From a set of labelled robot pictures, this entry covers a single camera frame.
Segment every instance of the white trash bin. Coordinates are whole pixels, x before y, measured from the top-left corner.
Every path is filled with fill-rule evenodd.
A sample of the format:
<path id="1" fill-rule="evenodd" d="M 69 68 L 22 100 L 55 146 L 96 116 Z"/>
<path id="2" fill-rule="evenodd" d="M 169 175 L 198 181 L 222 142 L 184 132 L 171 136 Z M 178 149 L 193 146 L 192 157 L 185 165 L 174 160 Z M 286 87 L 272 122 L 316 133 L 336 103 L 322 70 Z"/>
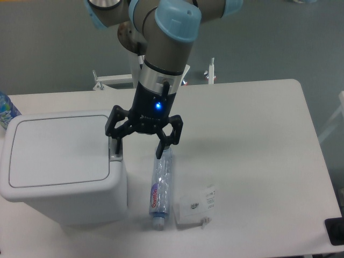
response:
<path id="1" fill-rule="evenodd" d="M 0 194 L 63 225 L 123 218 L 123 151 L 105 135 L 110 111 L 23 115 L 11 121 L 0 162 Z"/>

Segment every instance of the plastic water bottle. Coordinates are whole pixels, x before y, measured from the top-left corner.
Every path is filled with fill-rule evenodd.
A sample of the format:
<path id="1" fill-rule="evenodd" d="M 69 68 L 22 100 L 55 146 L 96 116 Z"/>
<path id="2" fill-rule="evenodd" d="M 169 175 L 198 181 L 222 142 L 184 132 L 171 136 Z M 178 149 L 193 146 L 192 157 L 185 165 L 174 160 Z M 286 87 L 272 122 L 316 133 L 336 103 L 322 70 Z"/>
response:
<path id="1" fill-rule="evenodd" d="M 13 105 L 10 98 L 0 91 L 0 125 L 7 129 L 10 121 L 19 115 L 21 115 L 21 113 Z"/>
<path id="2" fill-rule="evenodd" d="M 153 217 L 153 228 L 164 229 L 171 206 L 172 149 L 165 149 L 161 159 L 154 159 L 152 188 L 150 190 L 149 214 Z"/>

